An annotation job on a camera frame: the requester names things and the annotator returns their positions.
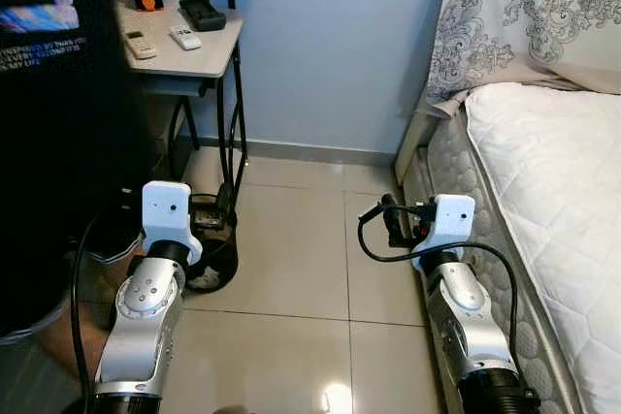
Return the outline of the person in black shirt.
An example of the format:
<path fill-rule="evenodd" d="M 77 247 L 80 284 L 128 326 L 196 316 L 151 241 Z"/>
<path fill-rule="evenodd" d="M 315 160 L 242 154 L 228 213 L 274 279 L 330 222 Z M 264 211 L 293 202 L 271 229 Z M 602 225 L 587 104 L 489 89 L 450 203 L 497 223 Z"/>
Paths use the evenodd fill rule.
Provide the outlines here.
<path fill-rule="evenodd" d="M 154 158 L 115 0 L 0 0 L 0 346 L 97 368 L 108 334 L 72 316 L 74 275 L 124 280 Z"/>

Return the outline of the white paper scrap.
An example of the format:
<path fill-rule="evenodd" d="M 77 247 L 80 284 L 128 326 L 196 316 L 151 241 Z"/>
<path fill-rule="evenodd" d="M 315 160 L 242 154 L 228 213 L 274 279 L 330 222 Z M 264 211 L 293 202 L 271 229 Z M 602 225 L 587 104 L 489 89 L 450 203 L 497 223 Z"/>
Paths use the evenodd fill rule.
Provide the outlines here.
<path fill-rule="evenodd" d="M 215 271 L 212 267 L 204 268 L 198 276 L 186 281 L 187 289 L 195 291 L 195 293 L 213 293 L 213 291 L 221 289 L 222 285 L 223 280 L 220 271 Z"/>

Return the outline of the black mesh trash bin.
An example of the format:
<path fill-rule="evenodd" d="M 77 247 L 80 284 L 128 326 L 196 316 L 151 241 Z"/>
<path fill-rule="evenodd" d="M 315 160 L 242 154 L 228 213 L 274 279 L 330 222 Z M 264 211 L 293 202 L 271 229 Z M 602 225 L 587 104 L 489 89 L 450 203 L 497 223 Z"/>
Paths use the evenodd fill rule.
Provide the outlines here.
<path fill-rule="evenodd" d="M 190 197 L 190 211 L 191 211 L 191 229 L 192 229 L 192 200 L 219 200 L 220 201 L 220 189 L 214 194 L 209 193 L 191 193 Z M 236 276 L 237 269 L 239 268 L 240 260 L 237 255 L 237 214 L 235 210 L 232 210 L 232 233 L 231 236 L 195 236 L 203 245 L 203 254 L 201 254 L 200 262 L 196 265 L 191 265 L 186 271 L 186 281 L 189 278 L 198 276 L 203 272 L 204 268 L 212 267 L 215 271 L 220 271 L 221 278 L 223 280 L 223 287 L 230 284 Z"/>

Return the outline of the white table with black legs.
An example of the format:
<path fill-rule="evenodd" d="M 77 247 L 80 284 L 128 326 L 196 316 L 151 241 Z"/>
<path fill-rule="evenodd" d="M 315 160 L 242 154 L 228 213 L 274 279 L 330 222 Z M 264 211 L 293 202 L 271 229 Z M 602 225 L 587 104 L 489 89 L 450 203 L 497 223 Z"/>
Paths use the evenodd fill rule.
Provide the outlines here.
<path fill-rule="evenodd" d="M 185 175 L 191 153 L 213 143 L 221 178 L 213 193 L 222 183 L 232 184 L 237 204 L 248 162 L 240 51 L 243 17 L 226 11 L 226 27 L 196 32 L 203 46 L 186 51 L 170 37 L 170 27 L 189 23 L 175 7 L 178 0 L 164 3 L 163 11 L 139 12 L 118 2 L 121 32 L 141 30 L 158 49 L 148 60 L 136 60 L 128 51 L 130 73 L 147 94 L 177 99 L 165 136 L 170 175 Z"/>

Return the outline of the white remote control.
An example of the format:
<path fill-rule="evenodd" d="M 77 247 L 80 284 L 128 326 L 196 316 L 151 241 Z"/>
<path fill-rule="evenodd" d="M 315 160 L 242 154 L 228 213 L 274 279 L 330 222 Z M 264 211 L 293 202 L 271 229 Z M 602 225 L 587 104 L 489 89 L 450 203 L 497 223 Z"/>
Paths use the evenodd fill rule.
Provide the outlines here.
<path fill-rule="evenodd" d="M 203 41 L 201 41 L 198 33 L 194 32 L 189 25 L 172 25 L 170 27 L 170 37 L 174 39 L 174 42 L 178 43 L 182 50 L 190 51 L 200 49 L 203 46 Z"/>
<path fill-rule="evenodd" d="M 124 33 L 124 41 L 129 53 L 136 60 L 148 60 L 158 55 L 158 49 L 141 30 L 128 30 Z"/>

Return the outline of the black battery charger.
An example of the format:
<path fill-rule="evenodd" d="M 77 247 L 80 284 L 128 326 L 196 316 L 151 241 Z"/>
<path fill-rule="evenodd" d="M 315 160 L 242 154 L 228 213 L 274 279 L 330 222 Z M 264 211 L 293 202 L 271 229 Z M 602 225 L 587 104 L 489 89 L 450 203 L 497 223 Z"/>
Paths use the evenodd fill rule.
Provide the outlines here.
<path fill-rule="evenodd" d="M 195 32 L 212 32 L 226 27 L 227 15 L 218 11 L 210 0 L 179 0 L 180 11 Z"/>

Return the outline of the white quilted mattress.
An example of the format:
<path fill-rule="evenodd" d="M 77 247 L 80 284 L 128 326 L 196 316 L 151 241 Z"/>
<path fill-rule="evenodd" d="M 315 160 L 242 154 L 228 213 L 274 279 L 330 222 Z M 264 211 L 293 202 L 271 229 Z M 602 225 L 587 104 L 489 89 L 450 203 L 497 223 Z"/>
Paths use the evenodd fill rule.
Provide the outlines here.
<path fill-rule="evenodd" d="M 546 414 L 621 414 L 621 99 L 487 84 L 438 122 L 422 191 L 477 202 L 513 263 L 516 357 Z"/>

